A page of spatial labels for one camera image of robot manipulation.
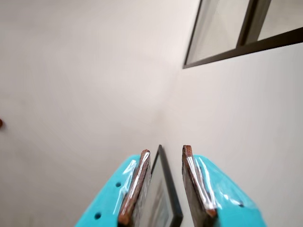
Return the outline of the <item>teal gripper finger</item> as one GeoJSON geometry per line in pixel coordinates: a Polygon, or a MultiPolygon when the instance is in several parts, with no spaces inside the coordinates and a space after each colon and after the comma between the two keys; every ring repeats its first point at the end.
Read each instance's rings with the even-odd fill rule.
{"type": "Polygon", "coordinates": [[[138,227],[151,181],[145,149],[127,158],[84,211],[77,227],[138,227]]]}
{"type": "Polygon", "coordinates": [[[264,227],[255,202],[211,160],[182,149],[182,177],[195,227],[264,227]]]}

